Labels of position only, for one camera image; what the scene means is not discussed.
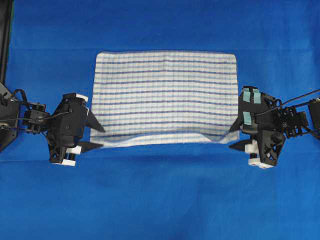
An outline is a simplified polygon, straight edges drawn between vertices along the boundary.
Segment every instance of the green tape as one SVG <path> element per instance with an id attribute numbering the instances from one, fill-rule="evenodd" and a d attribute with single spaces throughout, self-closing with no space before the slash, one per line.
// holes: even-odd
<path id="1" fill-rule="evenodd" d="M 255 92 L 253 94 L 253 103 L 260 104 L 261 103 L 261 93 Z"/>
<path id="2" fill-rule="evenodd" d="M 243 101 L 250 103 L 250 92 L 249 91 L 244 91 L 243 92 Z"/>
<path id="3" fill-rule="evenodd" d="M 251 125 L 252 122 L 251 122 L 250 112 L 248 112 L 248 111 L 243 111 L 242 113 L 243 113 L 244 124 L 245 124 L 245 125 Z"/>

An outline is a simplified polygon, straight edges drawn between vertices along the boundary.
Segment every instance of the white towel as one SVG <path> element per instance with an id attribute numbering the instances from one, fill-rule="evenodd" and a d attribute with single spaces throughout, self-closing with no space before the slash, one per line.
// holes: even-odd
<path id="1" fill-rule="evenodd" d="M 228 143 L 238 115 L 233 54 L 205 51 L 101 52 L 96 57 L 92 112 L 105 147 Z"/>

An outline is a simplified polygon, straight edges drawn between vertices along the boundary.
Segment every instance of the cable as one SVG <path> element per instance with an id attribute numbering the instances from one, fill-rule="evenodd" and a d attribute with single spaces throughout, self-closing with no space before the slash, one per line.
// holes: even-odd
<path id="1" fill-rule="evenodd" d="M 304 130 L 307 131 L 307 132 L 305 132 L 305 134 L 311 134 L 316 139 L 320 140 L 320 135 L 315 134 L 315 132 L 318 132 L 319 130 L 311 130 L 310 128 L 308 128 L 306 126 L 302 126 L 302 127 L 304 128 Z"/>
<path id="2" fill-rule="evenodd" d="M 263 114 L 269 113 L 269 112 L 271 112 L 271 111 L 273 111 L 273 110 L 276 110 L 276 109 L 281 108 L 282 106 L 284 106 L 284 105 L 286 105 L 286 104 L 288 104 L 288 103 L 290 103 L 290 102 L 292 102 L 292 101 L 294 101 L 294 100 L 298 100 L 298 99 L 304 98 L 304 97 L 306 97 L 306 96 L 309 96 L 309 95 L 312 95 L 312 94 L 315 94 L 315 93 L 318 93 L 318 92 L 320 92 L 320 89 L 317 89 L 317 90 L 308 92 L 308 93 L 303 94 L 303 95 L 301 95 L 301 96 L 294 97 L 294 98 L 292 98 L 292 99 L 290 99 L 290 100 L 288 100 L 288 101 L 285 101 L 284 103 L 280 104 L 279 106 L 276 106 L 276 107 L 274 107 L 274 108 L 270 108 L 270 109 L 268 109 L 268 110 L 266 110 L 266 111 L 263 111 L 263 112 L 261 112 L 261 113 L 256 114 L 255 116 L 257 117 L 257 116 L 261 116 L 261 115 L 263 115 Z"/>
<path id="3" fill-rule="evenodd" d="M 20 131 L 20 132 L 28 132 L 26 128 L 19 128 L 19 127 L 14 127 L 14 126 L 1 126 L 1 129 L 10 129 L 10 130 L 14 130 L 14 131 Z"/>
<path id="4" fill-rule="evenodd" d="M 308 105 L 309 103 L 310 103 L 310 101 L 306 101 L 306 102 L 303 102 L 303 103 L 300 103 L 300 104 L 297 104 L 297 105 L 293 105 L 292 107 L 293 108 L 299 108 L 299 107 Z"/>
<path id="5" fill-rule="evenodd" d="M 66 112 L 60 112 L 56 115 L 52 115 L 52 116 L 47 116 L 47 117 L 43 117 L 43 118 L 26 118 L 26 117 L 15 117 L 15 118 L 0 118 L 0 121 L 12 121 L 12 120 L 32 120 L 32 121 L 39 121 L 42 122 L 43 120 L 49 120 L 49 119 L 54 119 L 56 117 L 59 117 L 60 115 L 64 115 L 64 114 L 69 114 L 70 112 L 66 111 Z"/>
<path id="6" fill-rule="evenodd" d="M 25 133 L 32 133 L 32 131 L 27 128 L 5 126 L 5 129 L 10 129 L 10 130 L 25 132 Z"/>
<path id="7" fill-rule="evenodd" d="M 19 100 L 19 99 L 17 99 L 17 100 L 15 100 L 15 99 L 10 99 L 10 101 L 13 101 L 13 102 L 15 102 L 15 103 L 19 103 L 19 104 L 21 104 L 21 105 L 25 105 L 25 106 L 32 105 L 32 103 L 31 103 L 31 102 L 28 102 L 28 101 L 21 101 L 21 100 Z"/>
<path id="8" fill-rule="evenodd" d="M 24 105 L 25 105 L 29 110 L 31 110 L 30 104 L 29 104 L 29 102 L 28 102 L 28 100 L 27 100 L 26 92 L 25 92 L 23 89 L 16 89 L 16 90 L 14 90 L 13 93 L 11 94 L 11 96 L 8 98 L 8 100 L 13 100 L 13 101 L 15 101 L 13 98 L 16 97 L 16 94 L 17 94 L 17 93 L 20 93 L 20 94 L 21 94 L 22 100 L 23 100 L 23 102 L 25 103 Z"/>

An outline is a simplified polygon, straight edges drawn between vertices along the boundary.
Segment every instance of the white plastic part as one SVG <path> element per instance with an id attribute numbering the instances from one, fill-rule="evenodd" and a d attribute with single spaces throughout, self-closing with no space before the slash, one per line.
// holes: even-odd
<path id="1" fill-rule="evenodd" d="M 268 168 L 272 168 L 272 167 L 273 167 L 272 165 L 265 164 L 263 162 L 260 162 L 260 165 L 259 165 L 259 168 L 261 168 L 261 169 L 268 169 Z"/>
<path id="2" fill-rule="evenodd" d="M 246 154 L 259 154 L 258 142 L 253 139 L 252 144 L 244 146 L 244 151 Z"/>
<path id="3" fill-rule="evenodd" d="M 248 164 L 251 166 L 259 166 L 261 164 L 260 158 L 249 158 Z"/>
<path id="4" fill-rule="evenodd" d="M 55 163 L 55 162 L 54 162 L 54 164 L 74 167 L 74 166 L 76 165 L 76 161 L 68 160 L 68 159 L 63 159 L 62 163 Z"/>
<path id="5" fill-rule="evenodd" d="M 81 146 L 76 146 L 76 147 L 73 147 L 73 148 L 67 148 L 66 149 L 66 154 L 81 154 L 81 149 L 82 147 Z"/>
<path id="6" fill-rule="evenodd" d="M 251 144 L 246 144 L 244 146 L 244 151 L 247 154 L 257 154 L 258 157 L 256 158 L 249 158 L 248 160 L 248 164 L 251 166 L 257 166 L 261 169 L 268 169 L 268 168 L 272 168 L 272 165 L 266 164 L 261 162 L 260 158 L 259 158 L 259 148 L 258 148 L 258 142 L 256 140 L 252 140 Z"/>
<path id="7" fill-rule="evenodd" d="M 88 97 L 87 96 L 84 96 L 84 95 L 81 95 L 79 93 L 76 93 L 75 97 L 85 100 L 86 103 L 88 102 Z"/>

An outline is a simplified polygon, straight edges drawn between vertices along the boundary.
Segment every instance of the blue backdrop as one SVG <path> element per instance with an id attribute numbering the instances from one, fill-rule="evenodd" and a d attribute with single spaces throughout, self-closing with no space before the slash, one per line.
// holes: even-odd
<path id="1" fill-rule="evenodd" d="M 52 112 L 63 93 L 92 96 L 100 51 L 205 50 L 236 55 L 239 89 L 287 100 L 320 87 L 319 29 L 319 1 L 16 0 L 6 84 Z M 0 238 L 319 239 L 319 153 L 289 139 L 262 170 L 227 145 L 149 145 L 72 168 L 20 134 L 0 155 Z"/>

